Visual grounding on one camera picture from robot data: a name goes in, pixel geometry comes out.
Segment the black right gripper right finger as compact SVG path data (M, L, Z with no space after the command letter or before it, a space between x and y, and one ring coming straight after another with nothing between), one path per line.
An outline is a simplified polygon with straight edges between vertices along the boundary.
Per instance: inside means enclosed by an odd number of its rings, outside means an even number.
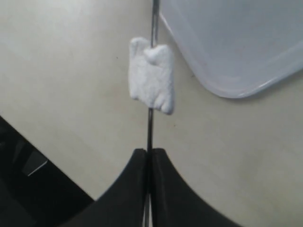
M162 148L151 153L151 209L154 227L239 226L189 187Z

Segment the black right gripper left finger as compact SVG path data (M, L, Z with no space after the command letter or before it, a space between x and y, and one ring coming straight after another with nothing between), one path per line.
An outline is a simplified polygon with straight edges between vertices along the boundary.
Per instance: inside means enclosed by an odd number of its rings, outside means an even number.
M141 227L146 198L147 152L133 151L115 182L62 227Z

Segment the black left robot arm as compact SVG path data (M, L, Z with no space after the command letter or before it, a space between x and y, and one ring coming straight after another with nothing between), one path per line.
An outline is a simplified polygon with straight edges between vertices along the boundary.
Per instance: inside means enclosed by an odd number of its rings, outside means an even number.
M93 201L73 180L1 118L2 227L58 227L78 215Z

